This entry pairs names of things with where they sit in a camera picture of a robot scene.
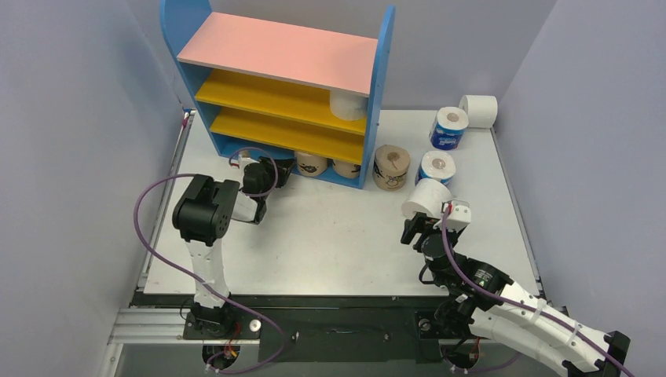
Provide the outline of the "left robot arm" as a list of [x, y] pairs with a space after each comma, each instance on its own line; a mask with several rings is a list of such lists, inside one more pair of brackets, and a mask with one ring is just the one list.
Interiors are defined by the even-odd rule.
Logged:
[[216, 338], [233, 335], [239, 328], [236, 308], [225, 302], [226, 282], [221, 239], [232, 221], [257, 225], [267, 211], [267, 198], [286, 185], [296, 160], [242, 158], [241, 182], [216, 181], [196, 174], [177, 202], [172, 223], [184, 240], [192, 260], [192, 272], [203, 279], [196, 283], [191, 321], [196, 330]]

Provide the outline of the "brown cartoon roll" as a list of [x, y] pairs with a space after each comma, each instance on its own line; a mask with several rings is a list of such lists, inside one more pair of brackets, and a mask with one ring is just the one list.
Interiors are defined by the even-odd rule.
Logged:
[[405, 184], [411, 156], [406, 149], [381, 145], [375, 150], [373, 181], [379, 189], [396, 191]]
[[316, 177], [328, 168], [328, 159], [305, 152], [295, 151], [298, 172], [305, 177]]

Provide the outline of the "plain white toilet roll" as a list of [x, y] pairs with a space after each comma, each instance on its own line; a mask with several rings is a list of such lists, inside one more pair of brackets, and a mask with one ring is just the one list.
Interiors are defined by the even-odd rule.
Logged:
[[329, 107], [336, 118], [345, 121], [357, 121], [367, 116], [368, 98], [340, 90], [331, 90], [329, 93]]

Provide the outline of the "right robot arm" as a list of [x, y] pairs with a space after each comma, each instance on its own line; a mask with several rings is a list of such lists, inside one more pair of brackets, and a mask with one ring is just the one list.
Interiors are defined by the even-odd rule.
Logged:
[[527, 292], [493, 265], [456, 253], [459, 233], [417, 213], [404, 223], [401, 243], [424, 257], [428, 284], [448, 291], [434, 320], [461, 338], [501, 343], [560, 376], [629, 376], [631, 340], [620, 331], [595, 330]]

